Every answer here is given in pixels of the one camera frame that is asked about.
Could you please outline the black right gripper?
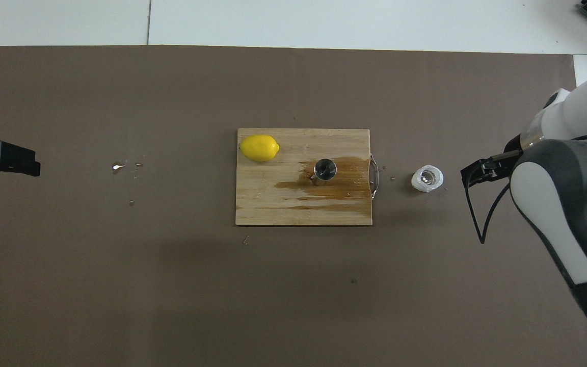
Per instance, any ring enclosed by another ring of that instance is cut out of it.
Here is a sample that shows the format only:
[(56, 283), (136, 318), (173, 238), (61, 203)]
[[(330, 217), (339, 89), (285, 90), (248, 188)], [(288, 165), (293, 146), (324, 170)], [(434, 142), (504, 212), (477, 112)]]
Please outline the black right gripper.
[(505, 151), (501, 156), (490, 156), (477, 160), (461, 169), (462, 182), (470, 182), (470, 186), (494, 182), (508, 178), (523, 154), (522, 149)]

